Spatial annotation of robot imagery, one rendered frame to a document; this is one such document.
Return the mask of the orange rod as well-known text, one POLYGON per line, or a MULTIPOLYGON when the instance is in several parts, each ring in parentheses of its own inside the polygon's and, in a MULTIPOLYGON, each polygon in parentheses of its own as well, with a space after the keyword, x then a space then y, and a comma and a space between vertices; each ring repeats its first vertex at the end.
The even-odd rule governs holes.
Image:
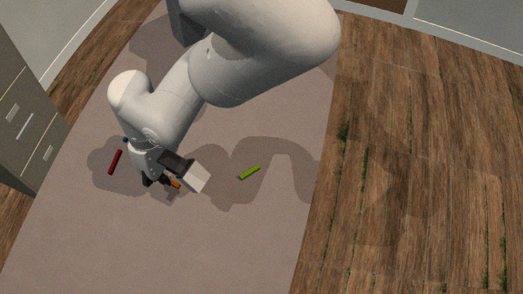
POLYGON ((173 187, 175 187, 177 189, 180 189, 180 187, 181 187, 180 184, 176 183, 174 180, 171 180, 171 179, 169 179, 169 180, 171 181, 171 186, 173 186, 173 187))

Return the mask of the red rod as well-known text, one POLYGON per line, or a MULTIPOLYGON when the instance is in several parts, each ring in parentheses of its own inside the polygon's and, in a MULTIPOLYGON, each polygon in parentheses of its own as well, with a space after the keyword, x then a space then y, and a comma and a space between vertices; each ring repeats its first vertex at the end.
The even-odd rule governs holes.
POLYGON ((117 153, 115 154, 114 160, 113 160, 113 162, 110 165, 110 169, 108 170, 108 174, 109 175, 113 175, 114 169, 116 168, 116 165, 117 165, 117 163, 119 161, 119 158, 120 158, 122 152, 123 151, 121 149, 118 149, 117 153))

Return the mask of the lime green rod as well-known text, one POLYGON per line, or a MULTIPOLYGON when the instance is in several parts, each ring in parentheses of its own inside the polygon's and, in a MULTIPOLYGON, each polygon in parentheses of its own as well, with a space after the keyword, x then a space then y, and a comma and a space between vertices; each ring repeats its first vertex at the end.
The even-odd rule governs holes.
POLYGON ((244 180, 246 179, 247 177, 251 176, 253 173, 257 172, 260 170, 260 167, 259 165, 255 165, 254 167, 248 169, 246 172, 242 173, 241 175, 239 175, 239 178, 241 180, 244 180))

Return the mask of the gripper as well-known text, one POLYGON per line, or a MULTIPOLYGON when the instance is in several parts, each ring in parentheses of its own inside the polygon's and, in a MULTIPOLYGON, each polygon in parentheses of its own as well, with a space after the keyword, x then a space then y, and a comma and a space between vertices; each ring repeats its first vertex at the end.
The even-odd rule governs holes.
POLYGON ((152 149, 141 150, 134 148, 130 142, 127 147, 134 168, 140 175, 142 174, 142 184, 144 186, 148 188, 156 181, 159 181, 162 185, 171 185, 168 176, 163 173, 164 169, 175 175, 177 174, 156 161, 165 150, 164 148, 161 149, 155 146, 152 149))

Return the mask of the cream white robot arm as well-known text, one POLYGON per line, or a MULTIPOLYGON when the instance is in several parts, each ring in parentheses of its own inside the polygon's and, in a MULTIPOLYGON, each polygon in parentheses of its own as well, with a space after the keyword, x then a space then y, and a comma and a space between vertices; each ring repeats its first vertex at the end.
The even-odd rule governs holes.
POLYGON ((157 163, 199 194, 211 174, 194 158, 169 149, 182 142, 204 102, 233 108, 323 64, 342 32, 327 0, 179 0, 179 5, 212 33, 171 67, 155 91, 149 77, 133 69, 111 81, 107 99, 130 144, 164 148, 157 163))

